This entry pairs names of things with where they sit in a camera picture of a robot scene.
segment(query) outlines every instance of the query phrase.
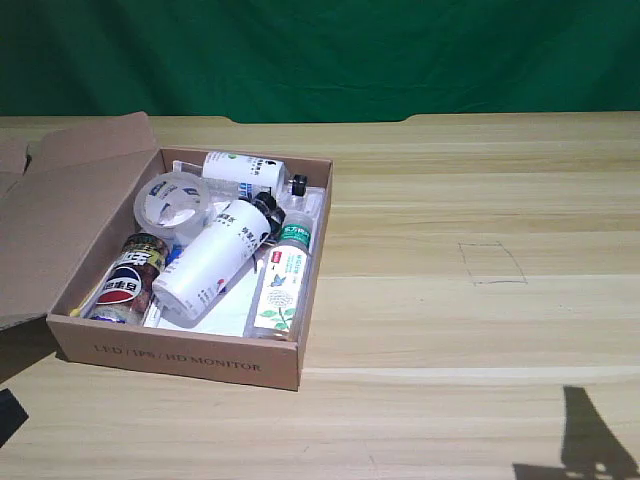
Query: cardboard box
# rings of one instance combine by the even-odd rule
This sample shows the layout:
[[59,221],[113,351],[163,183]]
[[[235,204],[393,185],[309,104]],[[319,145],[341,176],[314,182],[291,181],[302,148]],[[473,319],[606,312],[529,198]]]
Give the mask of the cardboard box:
[[160,149],[135,113],[45,136],[23,176],[24,144],[0,148],[0,328],[47,316],[70,361],[297,390],[331,198],[332,163],[283,160],[327,189],[303,324],[295,342],[112,324],[67,316],[135,232],[133,201],[173,160],[202,164],[206,151]]

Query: green label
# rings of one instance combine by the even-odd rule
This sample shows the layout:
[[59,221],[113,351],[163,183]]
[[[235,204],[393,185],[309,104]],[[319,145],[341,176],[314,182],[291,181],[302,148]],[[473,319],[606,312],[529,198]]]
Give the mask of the green label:
[[302,225],[285,225],[280,234],[280,240],[297,240],[305,247],[309,248],[311,243],[311,232]]

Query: cardboard box lid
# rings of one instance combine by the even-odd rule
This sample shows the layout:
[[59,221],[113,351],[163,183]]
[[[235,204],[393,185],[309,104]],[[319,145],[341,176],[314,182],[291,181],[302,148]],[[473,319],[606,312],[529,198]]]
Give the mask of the cardboard box lid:
[[157,151],[144,113],[43,138],[0,203],[0,330],[54,308]]
[[0,144],[0,199],[22,178],[26,166],[26,140],[13,138]]

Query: green cloth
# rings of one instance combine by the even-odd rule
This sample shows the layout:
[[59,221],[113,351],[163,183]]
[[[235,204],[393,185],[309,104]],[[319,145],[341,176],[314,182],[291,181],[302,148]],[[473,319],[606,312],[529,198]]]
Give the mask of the green cloth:
[[0,114],[640,110],[638,0],[0,0]]

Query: wood grain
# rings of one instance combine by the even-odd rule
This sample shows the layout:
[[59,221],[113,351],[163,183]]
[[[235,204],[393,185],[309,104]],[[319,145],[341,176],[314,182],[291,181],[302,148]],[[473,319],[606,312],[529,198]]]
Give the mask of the wood grain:
[[[0,140],[81,120],[0,118]],[[335,160],[301,391],[49,355],[3,384],[31,418],[1,477],[514,479],[563,468],[564,385],[640,460],[640,113],[153,124]]]

